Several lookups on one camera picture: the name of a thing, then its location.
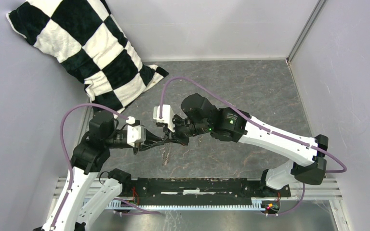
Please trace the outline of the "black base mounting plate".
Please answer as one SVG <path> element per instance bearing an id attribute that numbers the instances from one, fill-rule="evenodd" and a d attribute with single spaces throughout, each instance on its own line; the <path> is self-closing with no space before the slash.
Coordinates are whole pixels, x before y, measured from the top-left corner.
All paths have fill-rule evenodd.
<path id="1" fill-rule="evenodd" d="M 291 192 L 289 185 L 275 190 L 249 178 L 138 178 L 119 196 L 140 205 L 249 205 L 252 198 L 287 198 Z"/>

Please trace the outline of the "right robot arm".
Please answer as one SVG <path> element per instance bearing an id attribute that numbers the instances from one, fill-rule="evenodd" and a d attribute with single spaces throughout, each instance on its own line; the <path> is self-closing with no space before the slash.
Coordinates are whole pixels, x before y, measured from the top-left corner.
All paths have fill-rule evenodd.
<path id="1" fill-rule="evenodd" d="M 166 141 L 187 145 L 190 137 L 209 133 L 220 141 L 254 145 L 288 158 L 286 163 L 263 171 L 259 183 L 262 195 L 272 196 L 290 183 L 320 185 L 323 182 L 327 161 L 318 149 L 327 149 L 326 136 L 295 135 L 246 112 L 237 113 L 230 107 L 217 108 L 197 93 L 186 97 L 181 109 L 186 118 L 176 115 L 168 104 L 154 108 L 153 118 L 164 128 Z"/>

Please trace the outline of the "aluminium rail frame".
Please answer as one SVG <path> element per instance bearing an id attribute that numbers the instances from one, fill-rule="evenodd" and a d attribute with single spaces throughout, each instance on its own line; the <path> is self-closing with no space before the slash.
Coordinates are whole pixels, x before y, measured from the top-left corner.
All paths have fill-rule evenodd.
<path id="1" fill-rule="evenodd" d="M 59 178 L 53 199 L 58 199 L 65 185 L 65 178 Z M 102 186 L 98 180 L 93 182 L 87 192 L 86 198 L 91 198 Z M 300 183 L 293 183 L 289 186 L 291 195 L 286 200 L 298 200 L 301 198 L 303 187 Z M 342 193 L 335 179 L 325 179 L 321 185 L 305 185 L 304 200 L 342 200 Z"/>

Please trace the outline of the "black white checkered pillow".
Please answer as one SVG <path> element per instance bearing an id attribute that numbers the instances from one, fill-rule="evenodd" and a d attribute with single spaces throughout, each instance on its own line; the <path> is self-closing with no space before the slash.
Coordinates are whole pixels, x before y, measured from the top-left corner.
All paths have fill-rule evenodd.
<path id="1" fill-rule="evenodd" d="M 142 62 L 104 0 L 27 0 L 7 20 L 82 83 L 91 103 L 122 112 L 168 76 Z"/>

